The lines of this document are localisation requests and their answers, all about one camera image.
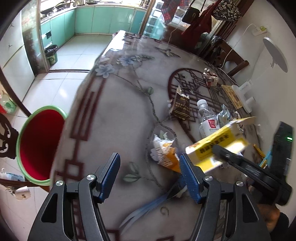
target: black and white patterned bag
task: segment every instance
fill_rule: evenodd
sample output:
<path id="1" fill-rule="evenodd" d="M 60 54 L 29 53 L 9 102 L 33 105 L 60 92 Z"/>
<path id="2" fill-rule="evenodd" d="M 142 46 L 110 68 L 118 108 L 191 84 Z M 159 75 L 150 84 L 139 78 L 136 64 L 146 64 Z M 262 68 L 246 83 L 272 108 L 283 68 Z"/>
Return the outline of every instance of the black and white patterned bag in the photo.
<path id="1" fill-rule="evenodd" d="M 236 21 L 241 13 L 232 0 L 222 0 L 213 11 L 212 16 L 217 20 Z"/>

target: tiled floor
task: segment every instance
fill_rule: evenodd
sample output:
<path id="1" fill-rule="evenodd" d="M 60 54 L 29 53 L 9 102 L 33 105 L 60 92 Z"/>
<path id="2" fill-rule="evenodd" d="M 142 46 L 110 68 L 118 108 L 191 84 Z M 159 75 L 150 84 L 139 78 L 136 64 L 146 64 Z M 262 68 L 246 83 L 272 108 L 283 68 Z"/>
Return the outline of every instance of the tiled floor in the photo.
<path id="1" fill-rule="evenodd" d="M 77 88 L 87 73 L 49 73 L 38 75 L 30 87 L 23 103 L 34 112 L 45 105 L 56 105 L 69 113 Z M 27 117 L 19 110 L 13 115 L 6 115 L 13 128 L 20 131 Z M 17 161 L 0 158 L 0 169 L 20 174 Z M 44 199 L 47 196 L 40 187 L 29 188 L 31 197 L 16 200 L 10 193 L 0 189 L 0 209 L 4 219 L 20 241 L 26 241 Z"/>
<path id="2" fill-rule="evenodd" d="M 90 70 L 111 39 L 111 35 L 77 35 L 57 51 L 58 61 L 50 69 Z"/>

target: handbag strap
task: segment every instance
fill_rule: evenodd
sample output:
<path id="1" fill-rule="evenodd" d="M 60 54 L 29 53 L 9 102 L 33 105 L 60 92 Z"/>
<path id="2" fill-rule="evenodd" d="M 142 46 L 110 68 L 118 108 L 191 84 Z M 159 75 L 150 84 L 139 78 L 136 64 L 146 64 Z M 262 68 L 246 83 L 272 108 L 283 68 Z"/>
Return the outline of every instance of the handbag strap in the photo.
<path id="1" fill-rule="evenodd" d="M 192 5 L 194 2 L 195 2 L 195 0 L 192 1 L 192 3 L 189 5 L 189 7 L 191 7 L 191 5 Z M 204 5 L 205 5 L 205 2 L 206 2 L 206 0 L 204 1 L 203 5 L 202 5 L 202 9 L 203 9 L 203 7 L 204 7 Z M 200 12 L 202 12 L 202 9 L 200 10 Z"/>

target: black trash bag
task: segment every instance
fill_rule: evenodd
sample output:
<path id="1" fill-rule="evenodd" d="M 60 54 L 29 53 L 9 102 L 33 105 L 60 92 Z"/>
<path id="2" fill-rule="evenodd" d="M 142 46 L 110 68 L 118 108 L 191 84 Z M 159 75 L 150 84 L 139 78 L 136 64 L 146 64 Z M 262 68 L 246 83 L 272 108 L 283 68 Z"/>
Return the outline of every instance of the black trash bag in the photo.
<path id="1" fill-rule="evenodd" d="M 53 44 L 44 48 L 44 52 L 46 57 L 53 56 L 57 52 L 57 45 Z"/>

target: black handbag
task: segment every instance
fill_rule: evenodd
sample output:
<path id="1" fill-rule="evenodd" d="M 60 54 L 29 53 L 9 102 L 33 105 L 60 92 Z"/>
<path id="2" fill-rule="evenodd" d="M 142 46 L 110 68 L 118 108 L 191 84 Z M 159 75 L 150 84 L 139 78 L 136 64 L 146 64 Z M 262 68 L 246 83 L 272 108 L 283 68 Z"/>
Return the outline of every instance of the black handbag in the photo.
<path id="1" fill-rule="evenodd" d="M 213 11 L 212 16 L 217 20 L 236 21 L 241 13 L 232 0 L 222 0 Z"/>
<path id="2" fill-rule="evenodd" d="M 191 24 L 194 20 L 196 20 L 200 16 L 200 13 L 202 12 L 202 9 L 203 9 L 203 6 L 205 5 L 206 0 L 204 1 L 202 5 L 202 9 L 200 11 L 197 8 L 191 7 L 194 1 L 195 0 L 192 1 L 189 8 L 187 9 L 187 12 L 182 18 L 182 22 Z"/>

